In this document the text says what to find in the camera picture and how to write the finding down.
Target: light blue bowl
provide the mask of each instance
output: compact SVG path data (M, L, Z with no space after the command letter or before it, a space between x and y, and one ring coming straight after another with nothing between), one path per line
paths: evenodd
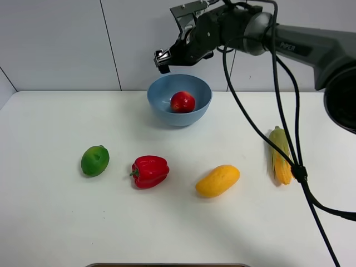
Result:
M195 108L190 113L173 113L170 101L175 93L186 91L193 95ZM147 98L154 114L172 126L188 126L199 120L209 107L212 92L203 80L186 75L171 74L159 78L149 88Z

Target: corn cob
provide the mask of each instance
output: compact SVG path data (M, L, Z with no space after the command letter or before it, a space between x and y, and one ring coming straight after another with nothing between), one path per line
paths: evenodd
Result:
M290 155L287 138L283 129L276 126L269 135L269 140L275 143L287 156ZM276 151L276 149L271 147L271 152L274 178L284 185L289 185L291 178L293 177L290 164Z

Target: pepper stem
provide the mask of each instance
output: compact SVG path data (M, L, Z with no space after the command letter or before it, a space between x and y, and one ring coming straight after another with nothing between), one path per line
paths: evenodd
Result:
M132 176L132 175L138 176L139 174L140 174L140 173L139 173L139 170L136 169L135 171L133 171L132 173L130 173L130 176Z

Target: bell pepper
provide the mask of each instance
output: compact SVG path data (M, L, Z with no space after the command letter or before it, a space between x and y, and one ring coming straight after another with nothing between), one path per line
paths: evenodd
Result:
M157 156L142 156L132 164L132 176L135 185L140 189L148 189L166 179L169 173L167 161Z

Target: green lime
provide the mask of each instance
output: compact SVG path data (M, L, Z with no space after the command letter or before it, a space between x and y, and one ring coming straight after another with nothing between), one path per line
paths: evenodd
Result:
M94 177L102 173L109 164L109 152L103 146L92 146L85 151L81 167L83 173Z

